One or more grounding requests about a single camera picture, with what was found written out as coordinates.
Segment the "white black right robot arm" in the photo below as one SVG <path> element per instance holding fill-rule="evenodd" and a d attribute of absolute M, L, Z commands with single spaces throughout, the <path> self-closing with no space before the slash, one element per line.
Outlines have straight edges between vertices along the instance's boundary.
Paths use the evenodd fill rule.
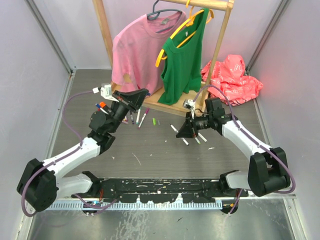
<path fill-rule="evenodd" d="M 213 129 L 230 140 L 249 160 L 246 172 L 233 170 L 220 175 L 219 191 L 223 196 L 231 197 L 237 189 L 249 190 L 258 197 L 284 194 L 286 188 L 295 186 L 282 148 L 272 148 L 255 137 L 232 112 L 225 112 L 218 97 L 205 100 L 206 111 L 200 116 L 195 114 L 195 106 L 191 99 L 183 102 L 188 112 L 176 137 L 196 139 L 201 130 Z"/>

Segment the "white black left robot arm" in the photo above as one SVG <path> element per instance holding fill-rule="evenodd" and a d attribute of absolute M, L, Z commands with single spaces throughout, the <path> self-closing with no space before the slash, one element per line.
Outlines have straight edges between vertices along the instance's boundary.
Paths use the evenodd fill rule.
<path fill-rule="evenodd" d="M 21 209 L 25 216 L 33 217 L 35 213 L 46 210 L 57 198 L 77 194 L 95 198 L 99 195 L 100 181 L 92 173 L 83 172 L 73 177 L 66 177 L 66 174 L 109 150 L 116 139 L 113 134 L 127 113 L 137 112 L 150 93 L 146 88 L 130 92 L 112 91 L 111 85 L 106 84 L 79 92 L 69 99 L 97 93 L 111 100 L 112 104 L 110 107 L 97 104 L 97 110 L 90 117 L 90 133 L 59 155 L 43 161 L 34 158 L 27 163 L 16 189 L 21 195 Z M 26 204 L 35 213 L 29 213 Z"/>

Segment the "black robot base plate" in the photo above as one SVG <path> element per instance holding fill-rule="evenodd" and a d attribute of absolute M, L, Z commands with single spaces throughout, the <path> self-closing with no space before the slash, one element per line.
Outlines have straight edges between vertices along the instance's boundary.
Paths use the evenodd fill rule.
<path fill-rule="evenodd" d="M 95 190 L 80 193 L 81 198 L 114 199 L 122 203 L 173 203 L 182 197 L 184 204 L 214 203 L 216 198 L 234 198 L 240 191 L 223 191 L 216 179 L 209 178 L 109 178 L 100 179 Z"/>

